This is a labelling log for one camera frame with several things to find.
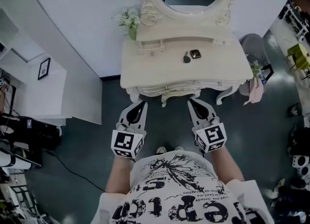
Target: electric cable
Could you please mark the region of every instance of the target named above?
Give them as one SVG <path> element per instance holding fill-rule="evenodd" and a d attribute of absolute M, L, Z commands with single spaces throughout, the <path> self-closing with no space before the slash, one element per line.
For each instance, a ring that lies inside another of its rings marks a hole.
<path fill-rule="evenodd" d="M 10 104 L 9 104 L 9 101 L 7 100 L 6 96 L 4 96 L 4 98 L 5 98 L 6 102 L 7 102 L 7 104 L 8 104 L 8 106 L 9 106 L 10 110 L 11 110 L 11 111 L 14 111 L 14 112 L 18 115 L 18 117 L 20 117 L 20 114 L 19 114 L 17 111 L 15 111 L 14 109 L 11 109 Z"/>
<path fill-rule="evenodd" d="M 9 120 L 10 120 L 11 116 L 12 116 L 12 113 L 10 114 L 10 116 L 9 116 L 9 118 L 8 118 L 8 120 L 7 120 L 6 124 L 5 124 L 5 126 L 6 126 L 5 131 L 4 131 L 4 132 L 2 132 L 2 130 L 0 129 L 0 131 L 1 131 L 0 137 L 1 137 L 1 135 L 4 135 L 4 133 L 6 133 L 6 132 L 7 132 L 8 128 L 9 128 L 8 123 L 9 123 Z"/>
<path fill-rule="evenodd" d="M 95 185 L 93 182 L 91 182 L 90 180 L 88 180 L 86 177 L 81 176 L 80 174 L 71 171 L 71 170 L 61 161 L 61 159 L 60 159 L 55 153 L 53 153 L 53 152 L 51 152 L 51 151 L 49 151 L 49 150 L 43 151 L 43 152 L 46 152 L 46 153 L 48 153 L 49 155 L 56 157 L 56 158 L 59 160 L 59 162 L 63 165 L 63 167 L 64 167 L 65 169 L 67 169 L 69 172 L 71 172 L 72 174 L 74 174 L 74 175 L 76 175 L 76 176 L 78 176 L 78 177 L 80 177 L 80 178 L 82 178 L 82 179 L 85 179 L 88 183 L 92 184 L 92 185 L 93 185 L 94 187 L 96 187 L 97 189 L 99 189 L 99 190 L 105 192 L 103 189 L 101 189 L 99 186 Z"/>

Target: printed graphic shirt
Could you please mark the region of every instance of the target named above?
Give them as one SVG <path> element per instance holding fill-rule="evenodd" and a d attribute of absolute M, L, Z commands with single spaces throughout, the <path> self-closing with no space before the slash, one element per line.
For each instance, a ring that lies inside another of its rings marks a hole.
<path fill-rule="evenodd" d="M 92 224 L 274 223 L 255 181 L 225 185 L 211 163 L 193 152 L 141 159 L 130 177 L 127 195 L 101 195 Z"/>

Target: table leg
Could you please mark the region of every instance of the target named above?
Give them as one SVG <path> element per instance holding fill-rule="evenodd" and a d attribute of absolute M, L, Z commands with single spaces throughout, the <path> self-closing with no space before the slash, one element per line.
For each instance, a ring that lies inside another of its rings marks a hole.
<path fill-rule="evenodd" d="M 161 95 L 161 102 L 162 102 L 161 107 L 166 107 L 166 105 L 167 105 L 167 99 L 169 99 L 169 96 Z"/>
<path fill-rule="evenodd" d="M 296 66 L 296 63 L 294 63 L 294 65 L 290 68 L 290 70 L 293 68 L 293 67 L 295 67 Z"/>
<path fill-rule="evenodd" d="M 304 29 L 305 30 L 305 32 L 304 32 L 304 36 L 308 33 L 308 29 Z"/>
<path fill-rule="evenodd" d="M 190 98 L 199 98 L 200 97 L 200 93 L 201 93 L 201 90 L 198 91 L 198 92 L 194 92 L 193 96 L 191 96 Z"/>
<path fill-rule="evenodd" d="M 308 76 L 304 77 L 302 80 L 304 80 L 304 79 L 306 79 L 306 78 L 309 78 L 309 77 L 310 77 L 310 75 L 308 75 Z"/>
<path fill-rule="evenodd" d="M 138 89 L 136 87 L 127 88 L 126 91 L 129 94 L 131 102 L 135 103 L 141 101 L 141 99 L 139 98 L 140 93 L 138 92 Z"/>
<path fill-rule="evenodd" d="M 290 9 L 287 9 L 287 11 L 285 12 L 285 14 L 283 15 L 283 18 L 285 18 L 285 16 L 289 13 Z"/>
<path fill-rule="evenodd" d="M 229 95 L 234 94 L 238 88 L 239 88 L 240 84 L 236 84 L 233 85 L 232 87 L 230 87 L 229 89 L 221 92 L 218 96 L 217 96 L 217 105 L 221 105 L 222 104 L 222 98 L 225 98 Z"/>
<path fill-rule="evenodd" d="M 301 29 L 300 29 L 300 31 L 299 31 L 299 33 L 297 34 L 297 39 L 300 37 L 300 35 L 302 34 L 302 32 L 303 32 L 303 30 L 304 30 L 304 28 L 302 27 Z"/>

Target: white wall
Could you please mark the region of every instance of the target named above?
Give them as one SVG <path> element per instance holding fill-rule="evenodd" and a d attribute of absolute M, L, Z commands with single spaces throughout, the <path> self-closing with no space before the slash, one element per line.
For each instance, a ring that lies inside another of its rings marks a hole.
<path fill-rule="evenodd" d="M 140 0 L 39 0 L 47 14 L 98 76 L 119 75 L 125 32 L 111 17 Z"/>
<path fill-rule="evenodd" d="M 264 36 L 287 0 L 237 0 L 232 9 L 232 30 L 241 38 L 249 33 Z"/>
<path fill-rule="evenodd" d="M 13 49 L 25 61 L 30 61 L 44 53 L 44 50 L 22 31 L 15 38 Z"/>
<path fill-rule="evenodd" d="M 75 50 L 100 76 L 121 73 L 124 31 L 111 17 L 140 0 L 39 0 Z M 232 8 L 232 29 L 239 37 L 263 36 L 286 0 L 237 0 Z"/>
<path fill-rule="evenodd" d="M 61 117 L 101 123 L 102 81 L 70 46 L 37 0 L 0 0 L 12 22 L 66 70 Z"/>

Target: drawer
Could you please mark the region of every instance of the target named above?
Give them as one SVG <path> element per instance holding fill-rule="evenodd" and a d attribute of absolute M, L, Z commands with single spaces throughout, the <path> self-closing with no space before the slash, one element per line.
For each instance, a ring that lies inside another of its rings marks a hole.
<path fill-rule="evenodd" d="M 137 87 L 138 92 L 142 95 L 148 96 L 148 97 L 156 97 L 159 95 L 162 95 L 165 93 L 165 91 L 163 90 L 158 90 L 158 91 L 154 91 L 154 92 L 148 92 L 148 91 L 144 91 L 142 90 L 140 87 Z"/>
<path fill-rule="evenodd" d="M 201 85 L 200 89 L 203 88 L 212 88 L 214 90 L 227 90 L 228 88 L 230 88 L 232 86 L 218 86 L 218 85 Z"/>
<path fill-rule="evenodd" d="M 138 90 L 141 94 L 156 93 L 156 92 L 168 92 L 168 91 L 179 90 L 179 89 L 186 88 L 188 86 L 192 86 L 193 82 L 194 82 L 193 80 L 189 80 L 189 81 L 169 83 L 169 84 L 160 85 L 160 86 L 138 87 Z"/>
<path fill-rule="evenodd" d="M 208 86 L 233 86 L 237 81 L 220 81 L 220 80 L 195 80 L 194 85 Z"/>

